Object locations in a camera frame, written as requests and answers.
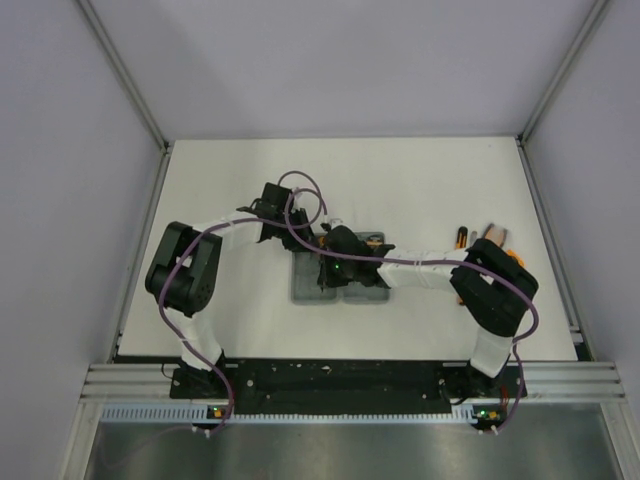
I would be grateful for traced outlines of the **grey plastic tool case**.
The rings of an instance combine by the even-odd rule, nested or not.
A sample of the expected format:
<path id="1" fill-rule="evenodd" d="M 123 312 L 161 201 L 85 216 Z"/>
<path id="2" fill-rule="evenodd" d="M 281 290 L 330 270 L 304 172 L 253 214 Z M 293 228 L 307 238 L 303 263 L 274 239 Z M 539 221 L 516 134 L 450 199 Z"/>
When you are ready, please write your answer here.
<path id="1" fill-rule="evenodd" d="M 318 247 L 340 253 L 369 256 L 382 255 L 392 246 L 380 231 L 348 232 L 335 227 L 316 236 Z M 318 255 L 298 249 L 293 253 L 290 297 L 297 305 L 321 305 L 342 301 L 346 304 L 383 304 L 390 299 L 390 289 L 377 273 L 379 265 Z"/>

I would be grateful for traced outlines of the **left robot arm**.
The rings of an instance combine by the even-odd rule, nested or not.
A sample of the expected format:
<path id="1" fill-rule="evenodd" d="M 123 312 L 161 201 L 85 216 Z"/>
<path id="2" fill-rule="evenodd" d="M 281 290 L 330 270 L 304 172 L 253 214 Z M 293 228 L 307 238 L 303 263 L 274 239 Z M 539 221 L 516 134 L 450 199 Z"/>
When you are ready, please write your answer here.
<path id="1" fill-rule="evenodd" d="M 313 219 L 298 208 L 289 188 L 266 183 L 261 196 L 249 206 L 210 223 L 167 225 L 145 278 L 165 324 L 182 346 L 182 360 L 196 368 L 192 384 L 205 396 L 226 387 L 227 374 L 216 366 L 223 348 L 212 327 L 199 313 L 211 301 L 220 258 L 230 251 L 271 239 L 284 249 L 304 252 L 303 242 L 316 245 Z"/>

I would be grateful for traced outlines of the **orange pliers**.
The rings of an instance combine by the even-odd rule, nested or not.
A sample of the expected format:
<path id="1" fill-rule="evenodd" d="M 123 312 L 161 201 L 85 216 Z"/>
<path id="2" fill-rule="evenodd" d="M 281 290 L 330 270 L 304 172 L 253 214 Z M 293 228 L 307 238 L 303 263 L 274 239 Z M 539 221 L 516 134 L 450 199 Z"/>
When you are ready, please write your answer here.
<path id="1" fill-rule="evenodd" d="M 493 242 L 499 248 L 503 248 L 507 242 L 508 234 L 509 231 L 507 228 L 495 223 L 490 223 L 484 230 L 482 238 Z"/>

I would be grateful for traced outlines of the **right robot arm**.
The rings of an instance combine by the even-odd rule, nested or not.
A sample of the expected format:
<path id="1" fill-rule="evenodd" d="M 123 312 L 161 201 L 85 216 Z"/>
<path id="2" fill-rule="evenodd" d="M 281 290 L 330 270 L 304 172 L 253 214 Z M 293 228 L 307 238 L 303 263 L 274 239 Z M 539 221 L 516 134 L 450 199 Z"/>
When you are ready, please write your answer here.
<path id="1" fill-rule="evenodd" d="M 421 287 L 456 295 L 478 325 L 466 372 L 469 388 L 487 396 L 502 385 L 502 370 L 539 288 L 517 260 L 486 238 L 449 252 L 407 251 L 366 241 L 345 225 L 325 224 L 323 229 L 318 241 L 321 287 Z"/>

